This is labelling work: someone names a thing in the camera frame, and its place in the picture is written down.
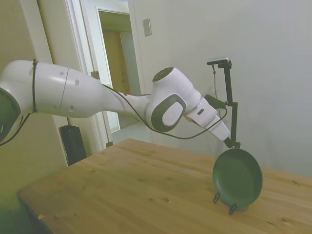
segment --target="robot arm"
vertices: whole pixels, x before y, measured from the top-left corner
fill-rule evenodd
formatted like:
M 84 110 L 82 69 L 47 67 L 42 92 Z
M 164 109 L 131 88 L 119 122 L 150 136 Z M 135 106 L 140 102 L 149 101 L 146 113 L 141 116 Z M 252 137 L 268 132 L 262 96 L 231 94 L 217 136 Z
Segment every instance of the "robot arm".
M 152 94 L 139 97 L 118 94 L 81 72 L 43 62 L 36 66 L 33 95 L 33 68 L 33 62 L 17 60 L 0 76 L 0 143 L 33 112 L 34 101 L 38 113 L 57 116 L 90 117 L 112 111 L 136 117 L 128 100 L 149 126 L 160 132 L 172 130 L 182 116 L 202 128 L 220 120 L 217 111 L 176 68 L 160 71 L 153 79 Z M 230 134 L 222 121 L 209 131 L 222 141 Z

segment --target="green plate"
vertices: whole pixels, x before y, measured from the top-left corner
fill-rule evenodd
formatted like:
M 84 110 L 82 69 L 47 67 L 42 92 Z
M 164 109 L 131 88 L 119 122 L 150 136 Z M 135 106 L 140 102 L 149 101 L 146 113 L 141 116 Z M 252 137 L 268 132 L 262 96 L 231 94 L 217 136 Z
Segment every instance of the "green plate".
M 213 180 L 219 196 L 236 207 L 252 204 L 262 189 L 259 164 L 241 149 L 230 149 L 219 156 L 214 165 Z

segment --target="light switch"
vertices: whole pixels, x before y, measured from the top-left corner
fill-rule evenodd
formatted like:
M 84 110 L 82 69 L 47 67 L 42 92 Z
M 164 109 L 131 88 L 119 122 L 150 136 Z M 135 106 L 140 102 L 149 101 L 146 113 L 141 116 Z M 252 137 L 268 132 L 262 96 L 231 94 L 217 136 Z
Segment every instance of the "light switch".
M 152 34 L 150 19 L 143 20 L 143 27 L 146 37 Z

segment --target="wooden table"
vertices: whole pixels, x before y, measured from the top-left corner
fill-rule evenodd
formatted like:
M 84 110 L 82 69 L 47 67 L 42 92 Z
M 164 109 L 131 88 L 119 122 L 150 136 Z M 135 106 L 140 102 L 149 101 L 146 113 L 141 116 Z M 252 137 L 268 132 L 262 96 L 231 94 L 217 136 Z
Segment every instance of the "wooden table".
M 244 212 L 213 203 L 215 158 L 127 140 L 20 193 L 55 234 L 312 234 L 312 178 L 263 169 Z

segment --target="door frame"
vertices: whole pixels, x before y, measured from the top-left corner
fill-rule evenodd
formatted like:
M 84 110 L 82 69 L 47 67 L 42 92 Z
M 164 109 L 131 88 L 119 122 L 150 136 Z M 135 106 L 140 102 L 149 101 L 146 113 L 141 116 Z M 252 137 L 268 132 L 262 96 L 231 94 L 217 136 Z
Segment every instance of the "door frame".
M 66 3 L 66 9 L 67 9 L 67 13 L 69 16 L 71 28 L 72 28 L 74 43 L 77 49 L 81 71 L 85 74 L 90 75 L 91 72 L 95 70 L 94 65 L 92 63 L 92 57 L 95 58 L 95 55 L 92 55 L 92 50 L 90 50 L 89 48 L 89 43 L 92 43 L 92 42 L 88 41 L 88 38 L 87 38 L 87 31 L 86 31 L 85 22 L 83 19 L 80 0 L 65 0 L 65 3 Z M 142 57 L 141 57 L 141 52 L 140 52 L 137 20 L 135 17 L 135 7 L 134 7 L 133 0 L 128 0 L 128 8 L 129 8 L 129 12 L 114 12 L 114 13 L 130 15 L 132 36 L 133 36 L 135 54 L 136 54 L 136 65 L 137 65 L 137 71 L 138 71 L 138 76 L 139 76 L 138 77 L 139 84 L 140 84 L 141 93 L 144 94 L 146 93 L 146 86 L 145 86 L 145 80 L 143 76 L 144 73 L 143 73 Z M 103 9 L 102 7 L 101 8 L 97 7 L 96 9 L 97 9 L 97 12 L 99 10 L 113 12 L 105 8 Z M 96 115 L 91 117 L 91 121 L 92 121 L 92 126 L 93 126 L 93 130 L 95 134 L 94 137 L 96 139 L 97 149 L 98 151 L 101 151 L 107 148 L 106 143 L 113 141 L 107 113 L 106 112 L 97 113 Z
M 89 49 L 86 29 L 84 26 L 80 1 L 65 1 L 81 71 L 85 74 L 91 75 L 91 72 L 94 71 L 94 68 L 92 64 L 92 57 Z M 97 150 L 101 151 L 106 149 L 106 144 L 110 141 L 113 141 L 106 112 L 99 112 L 93 115 L 91 117 L 91 123 L 93 126 Z

